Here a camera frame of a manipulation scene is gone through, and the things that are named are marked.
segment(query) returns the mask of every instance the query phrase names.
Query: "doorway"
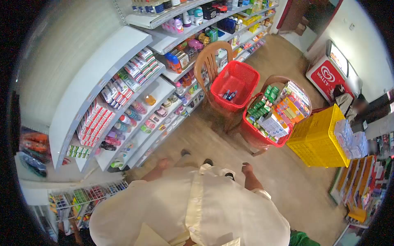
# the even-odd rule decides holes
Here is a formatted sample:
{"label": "doorway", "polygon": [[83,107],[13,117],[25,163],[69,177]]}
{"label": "doorway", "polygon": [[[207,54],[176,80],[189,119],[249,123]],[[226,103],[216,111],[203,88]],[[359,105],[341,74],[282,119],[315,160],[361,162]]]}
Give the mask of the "doorway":
{"label": "doorway", "polygon": [[324,32],[343,0],[288,0],[278,24],[278,34],[308,51]]}

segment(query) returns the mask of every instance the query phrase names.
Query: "wire rack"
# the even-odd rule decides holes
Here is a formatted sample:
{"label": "wire rack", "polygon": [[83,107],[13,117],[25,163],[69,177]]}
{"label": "wire rack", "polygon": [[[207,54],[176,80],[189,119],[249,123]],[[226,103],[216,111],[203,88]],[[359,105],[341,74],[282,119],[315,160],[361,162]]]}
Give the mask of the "wire rack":
{"label": "wire rack", "polygon": [[91,214],[99,203],[119,191],[125,190],[127,187],[128,183],[125,180],[121,180],[119,182],[58,191],[49,194],[48,197],[51,210],[55,213],[57,222],[76,218],[79,220],[79,228],[88,228],[89,220],[86,218],[84,220],[84,215]]}

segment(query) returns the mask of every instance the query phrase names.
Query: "floor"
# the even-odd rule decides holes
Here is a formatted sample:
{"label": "floor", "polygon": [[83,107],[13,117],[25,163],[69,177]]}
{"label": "floor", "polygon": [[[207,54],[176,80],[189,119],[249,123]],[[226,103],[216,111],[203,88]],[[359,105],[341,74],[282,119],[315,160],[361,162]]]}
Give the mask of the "floor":
{"label": "floor", "polygon": [[295,32],[284,33],[281,34],[281,36],[287,41],[289,41],[292,45],[297,47],[302,53],[304,53],[315,40],[317,34],[314,33],[309,27],[307,27],[302,36],[299,36]]}
{"label": "floor", "polygon": [[[302,52],[279,35],[269,35],[265,46],[246,60],[260,73],[255,93],[272,74],[289,77],[304,88],[314,108],[322,107],[325,100],[305,78],[307,61]],[[272,200],[292,229],[306,232],[322,246],[332,246],[346,226],[342,205],[336,206],[328,190],[336,169],[307,167],[287,146],[271,147],[263,155],[252,157],[239,134],[223,133],[223,126],[213,124],[216,117],[202,107],[181,124],[176,131],[136,170],[127,171],[129,178],[139,179],[161,159],[180,158],[183,148],[191,150],[196,161],[211,158],[215,165],[236,172],[236,182],[244,184],[241,173],[243,162],[253,165],[255,175],[272,196]]]}

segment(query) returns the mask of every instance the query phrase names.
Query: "red sign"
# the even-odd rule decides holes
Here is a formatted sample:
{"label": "red sign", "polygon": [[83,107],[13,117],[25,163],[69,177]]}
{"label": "red sign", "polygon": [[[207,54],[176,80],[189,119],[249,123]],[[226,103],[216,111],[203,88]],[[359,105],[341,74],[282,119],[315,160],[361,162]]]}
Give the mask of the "red sign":
{"label": "red sign", "polygon": [[310,77],[332,102],[334,101],[333,92],[336,85],[343,85],[341,91],[353,96],[349,87],[345,84],[345,80],[330,61],[325,61]]}

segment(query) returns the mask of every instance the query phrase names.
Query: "chair backrest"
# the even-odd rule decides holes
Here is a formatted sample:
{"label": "chair backrest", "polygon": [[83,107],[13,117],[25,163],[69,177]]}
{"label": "chair backrest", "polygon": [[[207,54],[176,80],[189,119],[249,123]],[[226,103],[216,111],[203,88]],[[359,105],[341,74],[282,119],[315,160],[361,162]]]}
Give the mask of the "chair backrest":
{"label": "chair backrest", "polygon": [[308,109],[309,109],[309,112],[311,114],[312,113],[312,102],[310,101],[310,98],[309,98],[308,94],[305,92],[305,90],[302,87],[300,87],[294,80],[292,80],[290,78],[287,78],[287,77],[284,77],[284,76],[278,76],[278,75],[271,75],[270,77],[268,77],[268,79],[264,83],[263,88],[261,89],[260,92],[264,93],[264,91],[267,89],[267,87],[269,85],[274,84],[274,83],[281,83],[281,84],[285,85],[287,82],[289,82],[289,80],[291,80],[294,84],[296,84],[298,86],[298,88],[300,88],[305,93],[305,95],[308,97],[308,100],[309,100]]}
{"label": "chair backrest", "polygon": [[208,70],[209,81],[213,82],[217,77],[217,64],[215,53],[218,49],[227,50],[227,62],[232,61],[232,47],[225,41],[216,41],[208,44],[197,56],[197,60],[194,63],[194,77],[200,84],[200,87],[204,90],[207,95],[207,90],[204,86],[204,78],[201,76],[201,69],[205,66]]}

